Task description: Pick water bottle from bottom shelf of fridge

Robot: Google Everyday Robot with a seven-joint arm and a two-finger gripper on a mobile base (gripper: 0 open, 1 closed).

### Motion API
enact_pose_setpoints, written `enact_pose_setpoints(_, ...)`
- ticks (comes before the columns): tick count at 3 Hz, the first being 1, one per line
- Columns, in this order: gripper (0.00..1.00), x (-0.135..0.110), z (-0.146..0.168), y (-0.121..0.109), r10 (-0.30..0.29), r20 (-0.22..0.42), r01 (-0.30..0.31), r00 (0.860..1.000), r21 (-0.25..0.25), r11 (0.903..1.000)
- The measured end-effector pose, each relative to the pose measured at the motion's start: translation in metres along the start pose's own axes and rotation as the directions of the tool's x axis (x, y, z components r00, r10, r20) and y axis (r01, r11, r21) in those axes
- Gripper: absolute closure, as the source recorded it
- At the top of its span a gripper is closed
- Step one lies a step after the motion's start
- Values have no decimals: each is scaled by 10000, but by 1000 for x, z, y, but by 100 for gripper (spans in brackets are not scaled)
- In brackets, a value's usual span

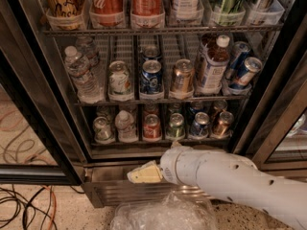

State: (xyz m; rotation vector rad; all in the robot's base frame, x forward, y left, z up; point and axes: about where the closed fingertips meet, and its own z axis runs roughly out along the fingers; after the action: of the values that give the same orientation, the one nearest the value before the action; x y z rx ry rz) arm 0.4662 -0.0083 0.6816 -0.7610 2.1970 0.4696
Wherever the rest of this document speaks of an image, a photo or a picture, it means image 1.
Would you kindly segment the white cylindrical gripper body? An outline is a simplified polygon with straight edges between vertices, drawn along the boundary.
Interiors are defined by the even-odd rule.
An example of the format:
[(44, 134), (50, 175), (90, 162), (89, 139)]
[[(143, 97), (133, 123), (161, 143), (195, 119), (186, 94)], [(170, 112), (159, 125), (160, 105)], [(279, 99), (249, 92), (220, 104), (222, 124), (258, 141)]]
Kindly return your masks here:
[(191, 147), (168, 149), (160, 158), (162, 175), (173, 184), (197, 186), (197, 167), (203, 155), (203, 151)]

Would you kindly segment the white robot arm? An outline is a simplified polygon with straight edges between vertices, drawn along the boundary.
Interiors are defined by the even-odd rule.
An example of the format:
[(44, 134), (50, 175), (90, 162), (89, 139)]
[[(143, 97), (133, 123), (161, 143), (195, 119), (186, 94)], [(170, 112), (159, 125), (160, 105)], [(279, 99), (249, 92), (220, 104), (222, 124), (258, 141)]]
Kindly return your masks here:
[(128, 179), (195, 186), (219, 200), (262, 211), (295, 230), (307, 230), (307, 184), (261, 172), (237, 154), (174, 142), (159, 163), (150, 161), (130, 171)]

